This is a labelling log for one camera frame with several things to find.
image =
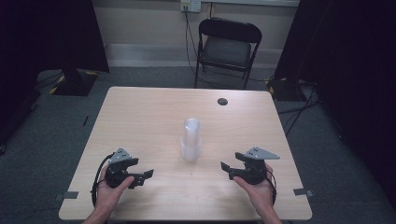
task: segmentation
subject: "white cup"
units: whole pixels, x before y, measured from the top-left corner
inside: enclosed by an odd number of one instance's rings
[[[184,133],[181,135],[181,157],[185,161],[196,161],[201,154],[200,122],[198,119],[184,121]]]

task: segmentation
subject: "wooden table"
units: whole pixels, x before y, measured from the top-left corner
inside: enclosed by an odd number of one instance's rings
[[[219,105],[218,99],[228,100]],[[184,120],[201,122],[202,153],[196,162],[180,156]],[[90,190],[103,158],[124,147],[139,163],[128,169],[154,169],[143,187],[127,189],[112,220],[254,220],[260,217],[247,194],[221,170],[223,161],[244,168],[234,157],[252,147],[280,156],[267,161],[277,182],[275,209],[281,219],[312,216],[271,95],[265,91],[224,91],[113,87],[106,96],[90,139],[64,199],[61,219],[82,220],[93,210]]]

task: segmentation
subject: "chair backrest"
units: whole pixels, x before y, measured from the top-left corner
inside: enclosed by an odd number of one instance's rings
[[[202,35],[211,35],[248,43],[260,44],[262,41],[262,32],[255,25],[221,18],[209,18],[201,21],[199,33],[200,38]]]

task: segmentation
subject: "gray carpet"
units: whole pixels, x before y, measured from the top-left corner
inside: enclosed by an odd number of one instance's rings
[[[251,78],[257,80],[250,80],[247,89],[266,91],[262,81],[274,71],[253,69]],[[58,72],[43,72],[39,80]],[[225,86],[200,82],[199,88],[242,86],[240,77],[206,71],[202,78]],[[0,158],[0,223],[74,223],[59,219],[62,202],[56,196],[68,189],[110,87],[193,86],[189,67],[111,68],[110,74],[100,74],[87,97],[48,94],[54,79],[37,84],[42,95],[35,110],[13,134]],[[304,92],[308,96],[310,88]],[[303,104],[276,102],[276,108],[283,111]],[[280,116],[284,125],[291,115]],[[309,198],[313,217],[292,223],[396,223],[395,210],[366,166],[340,141],[321,105],[302,113],[288,140],[305,188],[315,193]]]

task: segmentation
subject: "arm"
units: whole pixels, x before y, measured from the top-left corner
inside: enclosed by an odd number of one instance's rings
[[[99,178],[100,180],[105,179],[106,169],[107,166],[102,169]],[[108,186],[106,181],[100,181],[97,189],[97,200],[95,208],[83,223],[104,223],[111,216],[111,213],[116,208],[123,191],[127,189],[128,186],[132,184],[132,182],[134,182],[134,177],[129,176],[118,187],[113,189]]]
[[[273,169],[265,163],[267,170],[273,172]],[[267,173],[268,179],[272,179],[271,175]],[[247,195],[256,208],[257,213],[266,224],[282,223],[277,216],[273,206],[272,189],[268,181],[264,180],[258,185],[249,185],[243,178],[236,176],[233,180],[247,192]]]

